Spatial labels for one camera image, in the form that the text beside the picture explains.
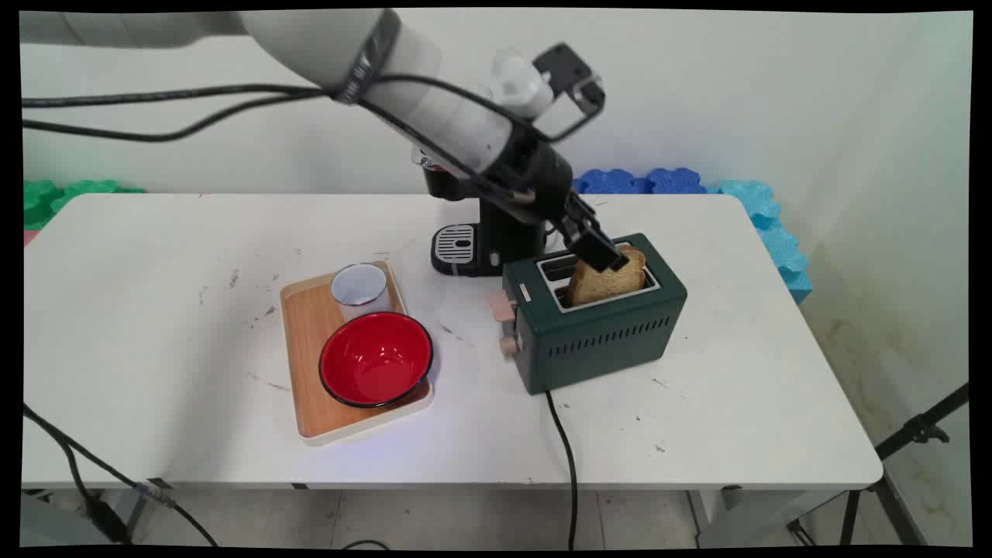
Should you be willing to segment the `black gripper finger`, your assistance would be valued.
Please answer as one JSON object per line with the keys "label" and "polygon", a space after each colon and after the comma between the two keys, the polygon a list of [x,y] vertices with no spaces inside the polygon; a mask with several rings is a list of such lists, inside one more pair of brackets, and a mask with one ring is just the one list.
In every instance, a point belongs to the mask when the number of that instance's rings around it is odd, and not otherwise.
{"label": "black gripper finger", "polygon": [[598,243],[612,243],[603,232],[596,211],[578,193],[568,194],[568,243],[594,238]]}
{"label": "black gripper finger", "polygon": [[573,254],[599,273],[619,271],[629,262],[629,257],[596,225],[582,225],[573,233]]}

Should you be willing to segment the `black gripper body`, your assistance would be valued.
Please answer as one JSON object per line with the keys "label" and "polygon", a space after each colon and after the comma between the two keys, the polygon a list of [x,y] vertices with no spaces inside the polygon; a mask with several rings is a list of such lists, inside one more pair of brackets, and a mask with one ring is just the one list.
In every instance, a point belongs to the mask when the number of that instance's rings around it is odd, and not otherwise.
{"label": "black gripper body", "polygon": [[524,225],[548,222],[568,234],[568,194],[573,169],[548,142],[521,126],[511,127],[506,144],[475,181],[479,198]]}

